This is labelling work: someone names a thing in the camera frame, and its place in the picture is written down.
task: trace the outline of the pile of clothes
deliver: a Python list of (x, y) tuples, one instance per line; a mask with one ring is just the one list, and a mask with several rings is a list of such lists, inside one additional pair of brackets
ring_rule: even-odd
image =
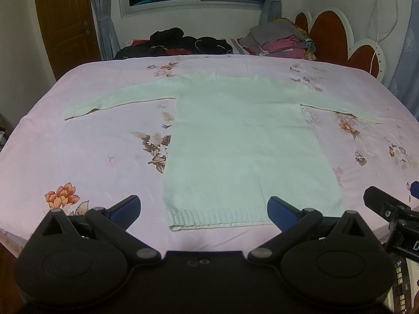
[(307, 32), (285, 18), (251, 28), (239, 43), (257, 55), (316, 59), (316, 47)]
[(144, 58), (149, 56), (189, 55), (189, 54), (229, 54), (233, 48), (226, 40), (213, 37), (196, 39), (184, 36), (184, 31), (174, 27), (150, 36), (150, 40), (121, 49), (114, 59)]

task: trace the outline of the headboard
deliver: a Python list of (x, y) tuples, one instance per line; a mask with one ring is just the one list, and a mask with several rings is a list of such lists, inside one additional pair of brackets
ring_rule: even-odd
[[(370, 71), (375, 41), (362, 39), (354, 43), (354, 34), (345, 14), (337, 8), (321, 12), (314, 20), (309, 12), (300, 12), (295, 24), (304, 29), (316, 45), (317, 61)], [(372, 62), (371, 75), (382, 81), (386, 71), (385, 57), (379, 45)]]

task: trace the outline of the black clothes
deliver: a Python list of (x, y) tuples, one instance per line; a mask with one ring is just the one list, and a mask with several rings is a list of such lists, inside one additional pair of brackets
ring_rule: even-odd
[(226, 40), (218, 40), (213, 37), (196, 39), (184, 36), (184, 31), (175, 27), (154, 33), (150, 36), (149, 41), (121, 49), (114, 59), (173, 55), (171, 51), (167, 51), (170, 49), (184, 49), (191, 52), (184, 54), (229, 54), (233, 52)]

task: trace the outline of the sweater sleeve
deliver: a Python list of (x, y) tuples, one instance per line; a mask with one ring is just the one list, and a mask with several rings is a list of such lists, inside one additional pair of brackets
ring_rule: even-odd
[(375, 114), (368, 112), (351, 102), (346, 102), (328, 94), (314, 91), (300, 83), (296, 83), (294, 86), (294, 96), (296, 98), (296, 102), (303, 106), (318, 108), (320, 110), (352, 114), (359, 119), (375, 122), (377, 124), (380, 123)]
[(67, 109), (64, 119), (80, 117), (94, 110), (106, 110), (115, 106), (157, 99), (177, 99), (188, 87), (187, 76), (162, 78), (158, 81), (140, 83), (112, 92), (108, 95), (86, 100)]

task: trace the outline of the door handle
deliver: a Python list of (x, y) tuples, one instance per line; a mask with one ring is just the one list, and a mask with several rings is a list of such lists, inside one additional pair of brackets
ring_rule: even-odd
[(89, 23), (86, 20), (84, 21), (84, 33), (86, 33), (86, 35), (90, 34)]

